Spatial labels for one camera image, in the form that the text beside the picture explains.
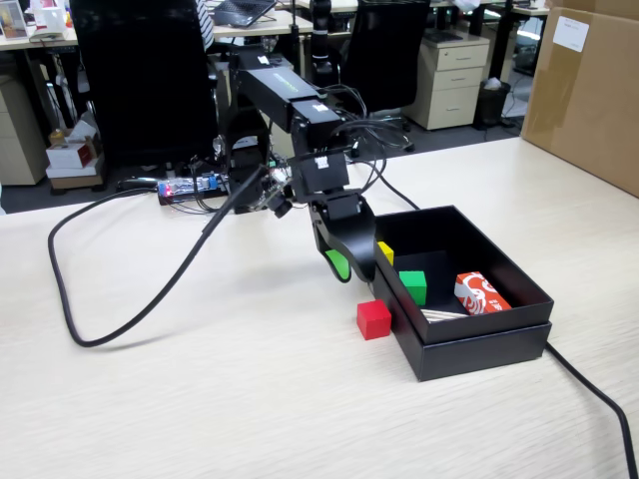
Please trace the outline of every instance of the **desk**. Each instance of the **desk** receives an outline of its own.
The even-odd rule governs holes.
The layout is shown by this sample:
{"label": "desk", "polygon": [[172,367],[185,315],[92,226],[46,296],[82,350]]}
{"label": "desk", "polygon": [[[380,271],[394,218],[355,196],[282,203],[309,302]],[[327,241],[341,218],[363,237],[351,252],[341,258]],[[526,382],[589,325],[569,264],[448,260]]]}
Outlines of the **desk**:
{"label": "desk", "polygon": [[[27,33],[32,35],[36,27],[27,27]],[[67,38],[59,42],[30,42],[28,38],[7,40],[4,35],[0,35],[0,51],[25,50],[27,48],[52,48],[52,47],[72,47],[78,45],[78,37],[73,28],[67,28]]]}
{"label": "desk", "polygon": [[[216,25],[213,34],[216,39],[224,37],[256,37],[263,35],[287,35],[291,33],[293,15],[285,10],[272,10],[268,13],[270,17],[276,19],[271,21],[263,18],[251,25],[249,28],[233,28],[224,25]],[[304,18],[297,17],[300,33],[310,33],[313,30],[313,23]]]}
{"label": "desk", "polygon": [[[637,437],[639,201],[521,139],[386,171],[424,207],[456,204],[555,299],[553,345]],[[381,182],[366,196],[407,209]],[[146,320],[82,349],[46,249],[77,209],[0,218],[0,477],[627,477],[616,417],[548,354],[417,383],[393,336],[363,341],[355,307],[372,296],[332,276],[304,210],[226,218]],[[205,222],[148,196],[65,226],[80,331],[137,313]]]}
{"label": "desk", "polygon": [[[481,0],[482,5],[503,3],[504,0]],[[300,8],[311,8],[311,0],[298,0],[296,5]],[[454,4],[449,0],[430,2],[432,8],[450,8]],[[350,13],[357,11],[357,0],[331,0],[330,13]]]}

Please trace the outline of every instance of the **yellow cube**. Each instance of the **yellow cube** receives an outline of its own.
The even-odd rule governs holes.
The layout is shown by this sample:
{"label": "yellow cube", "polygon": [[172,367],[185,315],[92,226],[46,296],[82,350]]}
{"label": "yellow cube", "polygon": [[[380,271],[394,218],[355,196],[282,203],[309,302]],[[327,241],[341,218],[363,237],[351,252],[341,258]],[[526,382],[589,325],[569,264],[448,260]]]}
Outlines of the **yellow cube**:
{"label": "yellow cube", "polygon": [[379,244],[379,248],[381,249],[381,252],[384,253],[384,255],[386,256],[386,258],[388,259],[388,262],[390,263],[390,265],[392,266],[392,262],[395,259],[395,253],[392,249],[390,249],[390,247],[388,246],[388,244],[386,244],[383,241],[378,241],[377,244]]}

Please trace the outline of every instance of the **red cube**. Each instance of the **red cube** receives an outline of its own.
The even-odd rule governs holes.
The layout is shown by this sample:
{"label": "red cube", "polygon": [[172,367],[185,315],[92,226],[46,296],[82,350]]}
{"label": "red cube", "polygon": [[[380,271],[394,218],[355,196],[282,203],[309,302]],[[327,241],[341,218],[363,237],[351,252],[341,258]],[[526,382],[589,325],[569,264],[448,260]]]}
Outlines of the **red cube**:
{"label": "red cube", "polygon": [[388,336],[390,334],[390,311],[381,299],[358,304],[357,326],[366,341]]}

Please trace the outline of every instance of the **green cube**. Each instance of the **green cube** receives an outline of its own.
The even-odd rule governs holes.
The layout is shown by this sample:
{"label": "green cube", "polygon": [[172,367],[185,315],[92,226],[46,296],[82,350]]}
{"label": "green cube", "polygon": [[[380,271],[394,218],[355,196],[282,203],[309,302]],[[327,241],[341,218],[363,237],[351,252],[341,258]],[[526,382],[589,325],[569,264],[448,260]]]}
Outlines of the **green cube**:
{"label": "green cube", "polygon": [[426,276],[423,271],[400,271],[399,279],[418,306],[426,305]]}

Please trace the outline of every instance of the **red and white package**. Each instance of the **red and white package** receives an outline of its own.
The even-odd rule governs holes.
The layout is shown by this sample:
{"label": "red and white package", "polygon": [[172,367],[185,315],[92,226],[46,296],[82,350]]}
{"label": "red and white package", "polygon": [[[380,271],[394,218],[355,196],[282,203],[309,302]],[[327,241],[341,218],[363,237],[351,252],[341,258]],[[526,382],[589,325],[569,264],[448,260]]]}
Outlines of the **red and white package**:
{"label": "red and white package", "polygon": [[480,272],[458,274],[455,282],[455,296],[473,316],[511,309],[510,304]]}

